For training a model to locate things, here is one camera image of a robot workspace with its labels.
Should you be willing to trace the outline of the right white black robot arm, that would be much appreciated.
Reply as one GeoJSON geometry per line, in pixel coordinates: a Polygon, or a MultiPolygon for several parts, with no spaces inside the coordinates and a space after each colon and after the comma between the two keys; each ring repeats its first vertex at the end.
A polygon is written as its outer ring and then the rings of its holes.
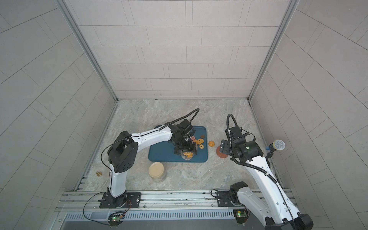
{"type": "Polygon", "coordinates": [[[247,207],[266,230],[311,230],[311,217],[302,214],[287,197],[258,144],[247,141],[239,126],[227,128],[225,133],[227,139],[222,140],[220,152],[246,167],[264,196],[261,200],[245,182],[238,182],[230,189],[232,203],[247,207]]]}

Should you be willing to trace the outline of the red round jar lid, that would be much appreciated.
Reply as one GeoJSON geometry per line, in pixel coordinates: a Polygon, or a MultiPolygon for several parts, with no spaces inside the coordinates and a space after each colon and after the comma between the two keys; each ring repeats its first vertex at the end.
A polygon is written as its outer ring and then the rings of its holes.
{"type": "Polygon", "coordinates": [[[221,153],[220,150],[221,150],[221,146],[218,146],[217,149],[216,149],[217,156],[219,158],[226,159],[228,157],[228,155],[224,154],[224,153],[221,153]]]}

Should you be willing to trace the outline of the clear jar with beige lid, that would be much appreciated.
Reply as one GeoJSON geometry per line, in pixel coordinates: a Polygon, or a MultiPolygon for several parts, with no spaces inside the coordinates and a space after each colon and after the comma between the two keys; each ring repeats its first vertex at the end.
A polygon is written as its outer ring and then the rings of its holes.
{"type": "Polygon", "coordinates": [[[154,181],[162,181],[165,179],[166,171],[164,165],[160,162],[154,162],[149,167],[149,176],[154,181]]]}

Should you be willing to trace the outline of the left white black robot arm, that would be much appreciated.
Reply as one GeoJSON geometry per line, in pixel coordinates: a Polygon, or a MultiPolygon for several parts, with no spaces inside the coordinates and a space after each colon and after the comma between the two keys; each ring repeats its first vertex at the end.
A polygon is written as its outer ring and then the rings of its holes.
{"type": "Polygon", "coordinates": [[[190,139],[194,134],[195,129],[187,119],[179,124],[168,122],[142,133],[120,133],[107,151],[111,182],[99,200],[99,208],[121,208],[127,203],[127,172],[133,166],[139,151],[160,142],[171,142],[176,155],[187,152],[196,155],[196,144],[190,139]]]}

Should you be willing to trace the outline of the clear jar with red lid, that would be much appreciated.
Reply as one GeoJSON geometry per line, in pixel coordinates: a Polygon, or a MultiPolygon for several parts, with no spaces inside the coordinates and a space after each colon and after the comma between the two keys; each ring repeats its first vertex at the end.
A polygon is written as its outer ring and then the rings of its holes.
{"type": "Polygon", "coordinates": [[[197,144],[192,142],[188,149],[180,150],[180,156],[184,160],[191,160],[194,156],[197,155],[197,144]]]}

